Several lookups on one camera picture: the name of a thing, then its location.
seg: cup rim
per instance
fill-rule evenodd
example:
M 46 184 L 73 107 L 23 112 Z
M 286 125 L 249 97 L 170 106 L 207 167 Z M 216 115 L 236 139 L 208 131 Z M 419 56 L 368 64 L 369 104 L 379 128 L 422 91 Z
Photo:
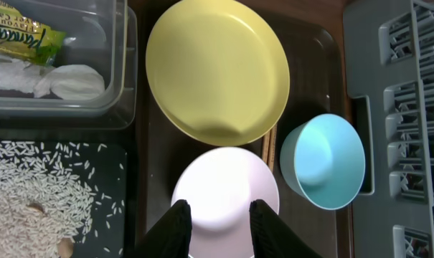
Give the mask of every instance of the cup rim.
M 339 115 L 330 114 L 330 113 L 317 115 L 316 117 L 310 119 L 308 122 L 306 122 L 306 123 L 303 124 L 303 128 L 301 128 L 301 132 L 298 134 L 298 140 L 301 137 L 301 135 L 303 135 L 303 131 L 306 129 L 306 127 L 308 126 L 309 123 L 311 123 L 314 120 L 320 120 L 320 119 L 323 119 L 324 117 L 330 117 L 330 116 L 335 117 L 335 118 L 339 118 L 341 121 L 345 122 L 344 124 L 346 124 L 350 128 L 352 128 L 352 130 L 357 134 L 357 137 L 360 140 L 359 141 L 360 142 L 359 149 L 361 150 L 360 153 L 362 154 L 363 161 L 364 161 L 363 171 L 362 171 L 362 179 L 359 182 L 359 188 L 358 188 L 358 189 L 360 189 L 362 187 L 363 180 L 364 180 L 364 177 L 365 177 L 365 170 L 366 170 L 366 167 L 367 167 L 367 163 L 366 163 L 366 159 L 365 159 L 365 152 L 364 152 L 362 140 L 360 139 L 360 137 L 359 137 L 357 131 L 355 130 L 354 126 L 352 126 L 352 124 L 349 121 L 347 121 L 346 119 L 344 119 L 343 117 L 341 117 Z M 298 144 L 295 145 L 295 150 L 294 150 L 293 153 L 296 153 L 297 147 L 298 147 Z M 293 156 L 293 169 L 294 169 L 294 171 L 296 171 L 296 155 Z M 352 198 L 350 198 L 350 200 L 347 201 L 345 204 L 343 204 L 341 206 L 337 206 L 337 207 L 328 208 L 328 207 L 324 207 L 324 206 L 319 205 L 318 203 L 316 203 L 315 201 L 313 201 L 311 198 L 309 198 L 308 194 L 304 191 L 302 183 L 300 182 L 300 180 L 299 180 L 299 178 L 297 176 L 295 176 L 295 180 L 298 183 L 298 186 L 300 187 L 301 193 L 303 193 L 304 198 L 306 198 L 308 201 L 310 201 L 314 206 L 317 206 L 320 209 L 324 209 L 324 210 L 328 210 L 328 211 L 335 211 L 337 209 L 344 208 L 345 206 L 349 205 L 355 199 L 355 197 L 357 197 L 357 195 L 359 194 L 359 191 L 357 191 L 352 196 Z

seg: green packet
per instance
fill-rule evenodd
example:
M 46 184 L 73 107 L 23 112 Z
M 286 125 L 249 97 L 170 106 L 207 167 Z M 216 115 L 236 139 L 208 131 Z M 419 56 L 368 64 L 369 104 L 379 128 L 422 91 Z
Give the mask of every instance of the green packet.
M 64 32 L 23 17 L 13 6 L 0 1 L 0 54 L 52 65 L 64 37 Z

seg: dark brown surface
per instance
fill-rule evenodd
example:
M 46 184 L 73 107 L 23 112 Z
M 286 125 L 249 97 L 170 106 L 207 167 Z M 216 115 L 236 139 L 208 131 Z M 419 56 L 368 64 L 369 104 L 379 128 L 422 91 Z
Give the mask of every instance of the dark brown surface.
M 144 51 L 149 31 L 156 19 L 175 1 L 132 0 L 139 25 L 139 95 L 137 107 L 137 144 L 140 155 L 141 189 L 138 236 L 151 228 L 170 207 L 171 191 L 179 174 L 199 154 L 212 146 L 204 145 L 176 129 L 158 109 L 146 81 Z M 279 123 L 277 148 L 286 133 L 319 113 L 331 111 L 350 119 L 349 102 L 343 81 L 342 6 L 339 0 L 242 0 L 272 26 L 288 55 L 292 87 L 289 108 Z M 304 24 L 302 19 L 324 27 L 336 42 L 319 27 Z M 260 154 L 261 142 L 248 147 Z M 289 187 L 278 170 L 280 217 L 310 247 L 325 258 L 352 257 L 350 207 L 323 211 L 303 200 Z

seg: blue cup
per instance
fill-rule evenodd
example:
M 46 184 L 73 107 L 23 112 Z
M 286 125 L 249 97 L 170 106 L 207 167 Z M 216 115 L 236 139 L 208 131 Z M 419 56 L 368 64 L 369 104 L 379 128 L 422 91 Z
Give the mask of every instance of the blue cup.
M 319 115 L 288 134 L 280 151 L 280 169 L 297 194 L 319 208 L 340 209 L 362 186 L 363 145 L 345 119 Z

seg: dish rack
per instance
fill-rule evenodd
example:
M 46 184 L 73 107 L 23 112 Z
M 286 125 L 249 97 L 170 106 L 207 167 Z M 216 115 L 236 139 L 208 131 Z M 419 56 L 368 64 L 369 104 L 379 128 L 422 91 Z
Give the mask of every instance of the dish rack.
M 357 1 L 344 42 L 371 152 L 371 191 L 353 203 L 355 257 L 434 257 L 434 5 Z

